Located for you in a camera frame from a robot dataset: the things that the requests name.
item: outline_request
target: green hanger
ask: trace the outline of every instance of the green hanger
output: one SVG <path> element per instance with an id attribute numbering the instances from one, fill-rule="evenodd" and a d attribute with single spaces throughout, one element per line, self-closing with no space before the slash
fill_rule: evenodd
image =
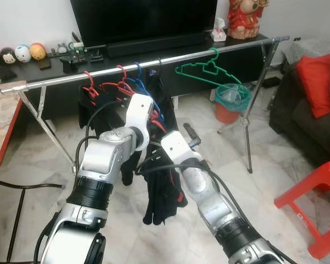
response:
<path id="1" fill-rule="evenodd" d="M 227 89 L 232 90 L 232 88 L 226 86 L 225 84 L 219 84 L 218 82 L 215 81 L 211 81 L 211 80 L 207 80 L 198 76 L 194 76 L 194 75 L 190 75 L 188 73 L 184 72 L 184 68 L 189 68 L 189 67 L 202 67 L 202 72 L 204 73 L 208 73 L 208 74 L 212 74 L 212 75 L 219 75 L 219 73 L 223 73 L 225 74 L 227 77 L 232 78 L 233 80 L 235 80 L 238 84 L 242 84 L 242 82 L 240 82 L 235 76 L 233 76 L 232 74 L 228 74 L 226 70 L 224 70 L 223 68 L 220 68 L 218 66 L 216 66 L 215 61 L 217 60 L 217 58 L 219 57 L 219 51 L 216 48 L 210 48 L 209 50 L 214 50 L 216 52 L 216 55 L 214 58 L 212 58 L 211 60 L 209 60 L 207 63 L 187 63 L 187 64 L 183 64 L 181 66 L 177 66 L 175 68 L 175 72 L 177 74 L 183 75 L 183 76 L 187 76 L 196 80 L 200 80 L 200 81 L 205 81 L 206 83 L 210 83 L 210 84 L 214 84 L 214 85 L 218 85 L 218 86 L 224 86 Z M 212 65 L 214 67 L 214 71 L 210 71 L 207 70 L 206 67 Z"/>

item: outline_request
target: red cushion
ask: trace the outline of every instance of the red cushion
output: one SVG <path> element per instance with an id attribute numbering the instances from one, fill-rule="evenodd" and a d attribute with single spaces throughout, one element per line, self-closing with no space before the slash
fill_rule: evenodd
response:
<path id="1" fill-rule="evenodd" d="M 330 54 L 318 58 L 303 56 L 297 71 L 314 117 L 330 113 Z"/>

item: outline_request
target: tiled floor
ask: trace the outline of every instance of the tiled floor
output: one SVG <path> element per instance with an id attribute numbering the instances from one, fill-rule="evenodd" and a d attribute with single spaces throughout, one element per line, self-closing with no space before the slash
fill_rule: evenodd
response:
<path id="1" fill-rule="evenodd" d="M 310 256 L 313 241 L 291 209 L 278 210 L 273 199 L 308 175 L 313 167 L 286 138 L 268 126 L 267 104 L 273 89 L 262 90 L 252 110 L 250 136 L 253 174 L 243 163 L 243 130 L 239 125 L 216 131 L 221 123 L 214 117 L 208 93 L 180 97 L 176 112 L 180 131 L 189 122 L 202 139 L 197 150 L 227 183 L 257 230 L 300 264 L 330 264 L 330 255 L 319 261 Z M 84 131 L 77 116 L 54 120 L 57 134 L 70 154 Z M 32 260 L 34 246 L 43 226 L 69 195 L 73 175 L 69 163 L 53 146 L 37 124 L 30 125 L 25 137 L 13 138 L 0 168 L 0 180 L 15 184 L 62 183 L 64 190 L 37 189 L 26 193 L 13 261 Z M 6 259 L 10 234 L 19 201 L 19 190 L 0 186 L 0 261 Z M 330 199 L 317 195 L 299 201 L 321 230 L 330 228 Z M 144 225 L 147 187 L 142 177 L 132 186 L 118 183 L 109 204 L 107 238 L 103 263 L 227 263 L 221 247 L 199 217 L 190 201 L 165 225 Z"/>

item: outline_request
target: white wall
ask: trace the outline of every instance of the white wall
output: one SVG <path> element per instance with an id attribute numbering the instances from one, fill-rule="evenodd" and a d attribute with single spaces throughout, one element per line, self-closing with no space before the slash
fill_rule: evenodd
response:
<path id="1" fill-rule="evenodd" d="M 217 16 L 226 17 L 228 0 L 219 0 Z M 324 38 L 330 40 L 330 0 L 269 0 L 260 20 L 260 33 L 268 36 L 290 36 L 282 42 L 273 64 L 282 61 L 281 50 L 295 37 L 302 39 Z"/>
<path id="2" fill-rule="evenodd" d="M 261 19 L 266 36 L 330 39 L 330 0 L 269 0 Z M 218 0 L 217 16 L 226 18 L 228 0 Z M 79 35 L 70 0 L 0 0 L 0 48 L 42 42 L 48 50 Z M 281 43 L 279 49 L 289 43 Z M 277 52 L 274 63 L 282 60 Z"/>
<path id="3" fill-rule="evenodd" d="M 79 36 L 70 0 L 0 0 L 0 49 L 41 42 L 50 51 Z"/>

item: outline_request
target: red table edge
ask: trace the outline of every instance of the red table edge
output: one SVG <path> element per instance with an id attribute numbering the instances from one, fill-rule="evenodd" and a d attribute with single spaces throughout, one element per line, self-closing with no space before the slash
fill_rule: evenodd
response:
<path id="1" fill-rule="evenodd" d="M 5 152 L 6 152 L 6 149 L 7 149 L 8 144 L 9 144 L 9 140 L 10 140 L 10 137 L 11 137 L 11 134 L 12 134 L 12 131 L 13 131 L 13 128 L 15 126 L 15 123 L 16 123 L 16 120 L 17 120 L 17 117 L 18 117 L 18 114 L 20 112 L 22 103 L 23 102 L 20 99 L 20 101 L 17 104 L 15 113 L 13 114 L 13 117 L 12 117 L 12 120 L 11 120 L 11 123 L 10 123 L 10 126 L 9 126 L 9 129 L 7 130 L 5 139 L 4 139 L 3 143 L 2 143 L 2 146 L 1 146 L 1 149 L 0 149 L 0 165 L 1 165 L 2 160 L 4 159 Z"/>

